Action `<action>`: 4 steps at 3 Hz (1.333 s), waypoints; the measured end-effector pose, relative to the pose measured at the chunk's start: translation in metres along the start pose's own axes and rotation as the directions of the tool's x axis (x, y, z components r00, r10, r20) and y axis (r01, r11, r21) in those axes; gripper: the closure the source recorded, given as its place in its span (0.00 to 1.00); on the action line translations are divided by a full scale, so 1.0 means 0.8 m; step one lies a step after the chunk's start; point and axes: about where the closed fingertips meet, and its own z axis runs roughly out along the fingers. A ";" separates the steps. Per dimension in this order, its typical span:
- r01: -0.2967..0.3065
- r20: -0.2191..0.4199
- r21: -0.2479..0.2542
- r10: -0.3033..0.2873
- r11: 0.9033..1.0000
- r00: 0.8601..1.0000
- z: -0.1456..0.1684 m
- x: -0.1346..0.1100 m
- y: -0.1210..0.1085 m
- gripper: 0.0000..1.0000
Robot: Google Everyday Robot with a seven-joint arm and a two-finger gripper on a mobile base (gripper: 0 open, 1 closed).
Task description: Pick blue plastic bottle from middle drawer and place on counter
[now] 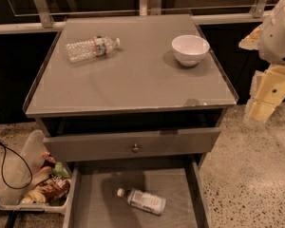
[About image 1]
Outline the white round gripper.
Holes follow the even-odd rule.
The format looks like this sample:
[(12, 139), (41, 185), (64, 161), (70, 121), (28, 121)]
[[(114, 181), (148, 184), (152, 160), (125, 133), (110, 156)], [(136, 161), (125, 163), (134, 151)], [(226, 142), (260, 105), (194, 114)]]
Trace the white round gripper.
[(238, 46), (258, 50), (260, 58), (271, 63), (253, 76), (243, 118), (249, 126), (265, 124), (285, 99), (285, 10), (268, 17)]

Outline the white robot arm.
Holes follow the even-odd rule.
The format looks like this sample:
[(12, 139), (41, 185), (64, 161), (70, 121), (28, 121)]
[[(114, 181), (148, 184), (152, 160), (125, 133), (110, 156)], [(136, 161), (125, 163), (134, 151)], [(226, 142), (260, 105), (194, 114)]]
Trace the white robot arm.
[(270, 64), (252, 78), (243, 119), (250, 126), (265, 124), (285, 99), (285, 0), (279, 0), (263, 23), (238, 46), (257, 50), (259, 57)]

